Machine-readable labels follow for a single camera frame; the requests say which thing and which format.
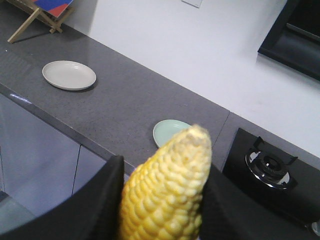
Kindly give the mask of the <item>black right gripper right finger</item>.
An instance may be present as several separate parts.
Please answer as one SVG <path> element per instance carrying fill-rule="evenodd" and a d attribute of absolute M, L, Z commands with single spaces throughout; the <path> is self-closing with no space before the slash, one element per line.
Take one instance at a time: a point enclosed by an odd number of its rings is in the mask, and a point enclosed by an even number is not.
<path fill-rule="evenodd" d="M 244 194 L 216 167 L 203 189 L 202 240 L 318 240 L 305 227 L 267 210 Z"/>

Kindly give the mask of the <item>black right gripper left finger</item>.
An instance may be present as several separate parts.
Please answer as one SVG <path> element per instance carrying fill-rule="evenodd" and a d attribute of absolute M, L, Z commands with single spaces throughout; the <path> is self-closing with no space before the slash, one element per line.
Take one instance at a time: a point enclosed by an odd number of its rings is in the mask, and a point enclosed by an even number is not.
<path fill-rule="evenodd" d="M 1 234 L 2 240 L 114 240 L 124 186 L 124 158 L 112 156 L 73 196 Z"/>

